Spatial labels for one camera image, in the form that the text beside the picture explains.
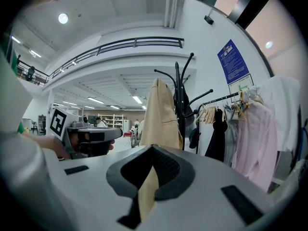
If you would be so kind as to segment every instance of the floor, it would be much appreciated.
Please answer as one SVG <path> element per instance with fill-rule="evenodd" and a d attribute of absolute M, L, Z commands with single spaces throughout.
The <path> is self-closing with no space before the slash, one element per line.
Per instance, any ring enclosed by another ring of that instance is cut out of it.
<path fill-rule="evenodd" d="M 110 153 L 117 153 L 121 151 L 125 151 L 131 148 L 130 137 L 121 137 L 115 140 L 114 149 L 109 151 Z M 189 139 L 185 138 L 185 150 L 191 153 L 195 153 L 196 149 L 189 148 Z"/>

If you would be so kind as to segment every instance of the beige cloth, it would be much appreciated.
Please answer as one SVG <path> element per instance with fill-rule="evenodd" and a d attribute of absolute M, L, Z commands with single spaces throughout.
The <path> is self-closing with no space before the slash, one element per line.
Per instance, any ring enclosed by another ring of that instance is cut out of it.
<path fill-rule="evenodd" d="M 177 149 L 182 149 L 183 145 L 172 93 L 159 79 L 154 80 L 150 91 L 140 142 L 140 145 L 150 144 Z"/>

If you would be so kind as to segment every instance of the black rubber strip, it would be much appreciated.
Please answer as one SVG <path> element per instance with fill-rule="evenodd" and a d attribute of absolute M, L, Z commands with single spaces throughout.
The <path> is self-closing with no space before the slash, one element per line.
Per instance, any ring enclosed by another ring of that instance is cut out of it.
<path fill-rule="evenodd" d="M 263 216 L 236 186 L 223 187 L 221 190 L 247 225 Z"/>
<path fill-rule="evenodd" d="M 88 166 L 82 165 L 78 167 L 67 168 L 64 171 L 66 172 L 67 175 L 71 175 L 71 174 L 79 173 L 87 169 L 89 169 Z"/>

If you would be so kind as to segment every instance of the metal railing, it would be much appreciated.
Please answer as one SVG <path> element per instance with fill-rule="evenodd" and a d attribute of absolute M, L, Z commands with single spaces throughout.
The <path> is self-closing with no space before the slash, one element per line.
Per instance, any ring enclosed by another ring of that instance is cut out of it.
<path fill-rule="evenodd" d="M 23 61 L 18 59 L 17 61 L 17 77 L 29 81 L 38 86 L 44 86 L 47 82 L 49 75 L 33 69 L 33 66 L 30 66 Z"/>
<path fill-rule="evenodd" d="M 114 41 L 111 43 L 103 44 L 98 47 L 95 47 L 91 50 L 85 51 L 78 56 L 70 59 L 62 66 L 53 71 L 50 76 L 47 78 L 47 81 L 53 79 L 57 75 L 61 74 L 70 67 L 75 66 L 83 60 L 86 60 L 90 57 L 97 56 L 104 52 L 118 50 L 122 48 L 135 48 L 138 46 L 149 46 L 149 45 L 160 45 L 160 46 L 174 46 L 183 48 L 184 39 L 183 38 L 173 38 L 173 37 L 141 37 L 141 38 L 129 38 Z"/>

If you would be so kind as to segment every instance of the coat rack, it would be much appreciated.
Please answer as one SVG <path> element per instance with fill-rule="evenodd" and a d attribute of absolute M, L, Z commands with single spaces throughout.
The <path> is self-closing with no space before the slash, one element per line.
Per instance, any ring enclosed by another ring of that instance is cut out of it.
<path fill-rule="evenodd" d="M 177 114 L 177 119 L 178 119 L 178 124 L 179 124 L 179 130 L 180 130 L 180 134 L 183 138 L 183 141 L 185 140 L 185 119 L 189 118 L 195 114 L 198 113 L 198 110 L 194 110 L 192 113 L 186 115 L 185 112 L 187 110 L 187 108 L 196 100 L 206 96 L 207 94 L 213 92 L 213 89 L 210 89 L 209 91 L 201 94 L 200 96 L 194 98 L 193 100 L 191 100 L 188 104 L 184 103 L 184 95 L 183 95 L 183 78 L 184 78 L 184 74 L 186 71 L 186 68 L 189 64 L 189 62 L 191 61 L 192 57 L 193 57 L 194 53 L 190 54 L 190 57 L 188 58 L 184 69 L 182 71 L 182 74 L 180 76 L 180 70 L 179 70 L 179 64 L 178 62 L 175 62 L 175 71 L 176 71 L 176 81 L 174 80 L 174 78 L 162 71 L 159 71 L 157 69 L 154 69 L 154 72 L 158 72 L 161 73 L 163 75 L 168 76 L 169 78 L 172 79 L 173 84 L 174 84 L 174 106 L 175 106 L 175 110 L 176 110 L 176 114 Z"/>

